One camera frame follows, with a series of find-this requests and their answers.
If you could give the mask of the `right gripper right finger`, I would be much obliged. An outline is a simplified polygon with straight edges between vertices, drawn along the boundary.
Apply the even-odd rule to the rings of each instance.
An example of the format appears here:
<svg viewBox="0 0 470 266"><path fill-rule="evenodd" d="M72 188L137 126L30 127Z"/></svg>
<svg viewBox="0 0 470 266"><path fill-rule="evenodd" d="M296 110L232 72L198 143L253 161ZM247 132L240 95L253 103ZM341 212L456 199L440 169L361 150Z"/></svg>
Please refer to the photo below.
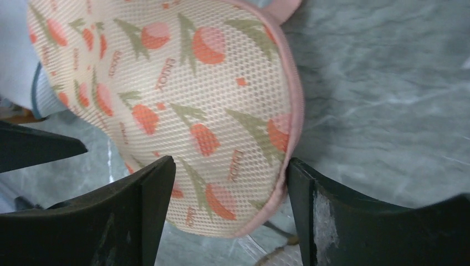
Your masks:
<svg viewBox="0 0 470 266"><path fill-rule="evenodd" d="M287 186L304 265L468 265L469 194L383 202L293 158Z"/></svg>

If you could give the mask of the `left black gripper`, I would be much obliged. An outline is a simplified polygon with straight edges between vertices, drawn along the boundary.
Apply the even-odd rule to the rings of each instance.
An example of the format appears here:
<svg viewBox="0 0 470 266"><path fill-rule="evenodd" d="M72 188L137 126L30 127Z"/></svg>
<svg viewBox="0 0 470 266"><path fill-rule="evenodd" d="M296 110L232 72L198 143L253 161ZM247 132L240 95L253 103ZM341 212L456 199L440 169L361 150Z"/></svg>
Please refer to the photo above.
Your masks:
<svg viewBox="0 0 470 266"><path fill-rule="evenodd" d="M78 139L1 122L1 172L9 172L84 154Z"/></svg>

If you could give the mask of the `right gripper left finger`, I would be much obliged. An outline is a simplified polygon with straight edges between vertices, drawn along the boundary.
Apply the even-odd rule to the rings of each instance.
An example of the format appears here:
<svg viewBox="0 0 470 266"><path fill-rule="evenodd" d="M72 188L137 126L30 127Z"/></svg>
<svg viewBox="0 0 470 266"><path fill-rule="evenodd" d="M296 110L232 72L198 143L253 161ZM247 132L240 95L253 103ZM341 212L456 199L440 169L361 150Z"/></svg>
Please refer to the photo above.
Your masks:
<svg viewBox="0 0 470 266"><path fill-rule="evenodd" d="M47 209L1 215L2 265L154 265L176 165L165 156Z"/></svg>

